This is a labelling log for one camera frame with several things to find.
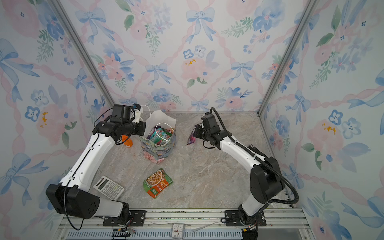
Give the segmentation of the aluminium frame rail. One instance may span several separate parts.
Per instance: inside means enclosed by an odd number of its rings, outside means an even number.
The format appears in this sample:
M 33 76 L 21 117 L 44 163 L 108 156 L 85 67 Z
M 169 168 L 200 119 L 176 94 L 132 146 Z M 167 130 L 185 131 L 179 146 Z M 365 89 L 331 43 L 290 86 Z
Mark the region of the aluminium frame rail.
M 243 240 L 245 227 L 227 227 L 221 223 L 225 209 L 146 209 L 142 227 L 104 227 L 103 219 L 82 221 L 63 219 L 55 240 L 175 240 L 172 224 L 185 225 L 182 240 Z M 259 227 L 256 240 L 313 240 L 302 209 L 266 209 L 267 225 Z

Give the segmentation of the teal Fox's mint blossom packet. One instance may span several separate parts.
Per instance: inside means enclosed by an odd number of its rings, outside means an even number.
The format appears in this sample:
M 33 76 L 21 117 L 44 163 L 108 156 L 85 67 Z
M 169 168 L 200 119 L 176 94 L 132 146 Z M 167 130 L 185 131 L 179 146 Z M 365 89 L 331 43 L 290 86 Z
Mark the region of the teal Fox's mint blossom packet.
M 154 127 L 147 139 L 156 145 L 163 145 L 171 140 L 173 129 L 164 129 L 160 126 Z

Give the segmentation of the black stapler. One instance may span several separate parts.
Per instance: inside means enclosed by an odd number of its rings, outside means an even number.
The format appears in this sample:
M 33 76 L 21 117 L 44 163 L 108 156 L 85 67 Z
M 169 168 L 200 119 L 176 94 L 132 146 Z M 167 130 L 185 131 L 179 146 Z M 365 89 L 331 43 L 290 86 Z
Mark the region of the black stapler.
M 263 156 L 263 157 L 267 157 L 263 152 L 261 152 L 259 149 L 257 149 L 254 145 L 249 145 L 248 148 L 253 151 L 254 153 L 260 155 L 260 156 Z

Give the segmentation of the orange green noodle packet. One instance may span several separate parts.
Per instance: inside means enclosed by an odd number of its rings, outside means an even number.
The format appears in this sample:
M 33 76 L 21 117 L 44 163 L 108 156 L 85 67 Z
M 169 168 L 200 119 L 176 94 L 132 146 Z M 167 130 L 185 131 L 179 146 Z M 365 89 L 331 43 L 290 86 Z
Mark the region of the orange green noodle packet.
M 160 168 L 144 180 L 143 188 L 149 196 L 156 199 L 165 188 L 173 183 L 173 180 L 169 177 L 165 170 Z

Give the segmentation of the small white clock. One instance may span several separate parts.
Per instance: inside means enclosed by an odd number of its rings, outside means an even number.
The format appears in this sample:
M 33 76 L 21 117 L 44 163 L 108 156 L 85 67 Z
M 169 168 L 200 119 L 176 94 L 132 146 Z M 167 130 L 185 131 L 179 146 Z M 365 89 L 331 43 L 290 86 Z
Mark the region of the small white clock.
M 181 240 L 184 236 L 185 225 L 175 223 L 172 224 L 171 238 L 175 240 Z

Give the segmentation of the purple candy packet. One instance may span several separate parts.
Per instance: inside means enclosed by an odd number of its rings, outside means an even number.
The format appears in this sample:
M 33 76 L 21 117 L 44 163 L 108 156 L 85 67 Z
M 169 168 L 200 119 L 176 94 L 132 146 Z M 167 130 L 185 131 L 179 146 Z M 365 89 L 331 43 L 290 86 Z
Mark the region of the purple candy packet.
M 198 126 L 198 125 L 195 125 L 195 126 L 194 126 L 194 129 L 192 130 L 192 132 L 191 132 L 191 134 L 190 134 L 190 136 L 189 136 L 189 138 L 188 138 L 188 140 L 187 140 L 187 144 L 186 144 L 186 146 L 195 143 L 195 141 L 196 141 L 195 132 L 196 132 L 197 126 Z

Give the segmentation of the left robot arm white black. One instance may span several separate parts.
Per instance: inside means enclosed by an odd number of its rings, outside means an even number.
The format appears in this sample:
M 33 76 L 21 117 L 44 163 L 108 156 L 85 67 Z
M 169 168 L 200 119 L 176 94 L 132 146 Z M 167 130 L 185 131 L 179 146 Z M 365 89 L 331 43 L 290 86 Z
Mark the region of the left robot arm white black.
M 90 193 L 93 179 L 110 149 L 122 136 L 143 136 L 146 122 L 113 123 L 100 121 L 94 128 L 85 150 L 58 184 L 50 184 L 46 196 L 57 213 L 80 219 L 106 217 L 116 224 L 131 220 L 129 204 L 101 199 Z

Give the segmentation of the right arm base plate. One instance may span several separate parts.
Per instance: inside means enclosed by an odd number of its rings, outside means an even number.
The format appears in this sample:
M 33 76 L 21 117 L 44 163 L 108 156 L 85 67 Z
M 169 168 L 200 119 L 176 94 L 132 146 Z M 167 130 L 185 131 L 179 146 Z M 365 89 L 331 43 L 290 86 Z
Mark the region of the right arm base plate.
M 252 216 L 248 216 L 240 210 L 226 210 L 225 216 L 221 219 L 221 223 L 227 227 L 251 227 L 257 224 L 258 227 L 265 227 L 266 217 L 263 212 L 256 212 Z

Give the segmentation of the white calculator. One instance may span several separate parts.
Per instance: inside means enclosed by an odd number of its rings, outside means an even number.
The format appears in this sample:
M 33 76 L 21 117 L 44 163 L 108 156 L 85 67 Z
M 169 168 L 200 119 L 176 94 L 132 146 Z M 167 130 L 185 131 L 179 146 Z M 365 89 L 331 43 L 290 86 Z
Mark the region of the white calculator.
M 93 187 L 99 193 L 113 201 L 117 201 L 125 191 L 125 188 L 106 176 L 102 176 Z

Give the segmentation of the floral paper gift bag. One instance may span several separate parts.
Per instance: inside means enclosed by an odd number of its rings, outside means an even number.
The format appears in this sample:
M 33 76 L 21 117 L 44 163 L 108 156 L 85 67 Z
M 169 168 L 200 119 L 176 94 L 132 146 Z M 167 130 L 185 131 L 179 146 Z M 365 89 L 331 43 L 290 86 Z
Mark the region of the floral paper gift bag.
M 146 120 L 144 135 L 140 138 L 144 157 L 154 164 L 160 164 L 176 145 L 177 120 L 158 110 Z

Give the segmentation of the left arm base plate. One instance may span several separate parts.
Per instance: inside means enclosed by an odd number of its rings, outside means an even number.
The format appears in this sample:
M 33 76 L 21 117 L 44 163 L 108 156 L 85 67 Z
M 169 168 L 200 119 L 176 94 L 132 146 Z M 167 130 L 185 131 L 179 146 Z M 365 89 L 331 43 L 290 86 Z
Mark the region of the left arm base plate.
M 145 210 L 130 210 L 119 217 L 104 217 L 104 227 L 142 227 L 146 219 Z

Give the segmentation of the orange bottle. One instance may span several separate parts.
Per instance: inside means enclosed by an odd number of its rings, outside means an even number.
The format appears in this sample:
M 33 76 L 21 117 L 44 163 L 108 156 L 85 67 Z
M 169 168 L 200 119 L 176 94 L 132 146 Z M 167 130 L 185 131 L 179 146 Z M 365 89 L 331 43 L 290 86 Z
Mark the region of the orange bottle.
M 122 136 L 122 142 L 123 142 L 124 146 L 127 148 L 130 148 L 133 146 L 133 141 L 128 136 L 123 135 Z

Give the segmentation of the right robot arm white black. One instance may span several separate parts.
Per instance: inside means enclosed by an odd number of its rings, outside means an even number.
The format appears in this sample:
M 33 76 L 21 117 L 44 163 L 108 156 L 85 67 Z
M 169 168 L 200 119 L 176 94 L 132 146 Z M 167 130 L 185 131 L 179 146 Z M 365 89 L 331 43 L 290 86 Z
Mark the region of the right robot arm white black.
M 230 217 L 230 221 L 238 221 L 245 227 L 242 229 L 244 240 L 256 240 L 264 210 L 272 203 L 272 198 L 285 188 L 280 168 L 275 160 L 267 158 L 256 148 L 241 144 L 226 130 L 219 116 L 206 112 L 201 120 L 196 125 L 194 137 L 203 140 L 203 143 L 210 143 L 209 149 L 218 149 L 230 155 L 250 174 L 251 193 L 239 206 L 239 216 Z

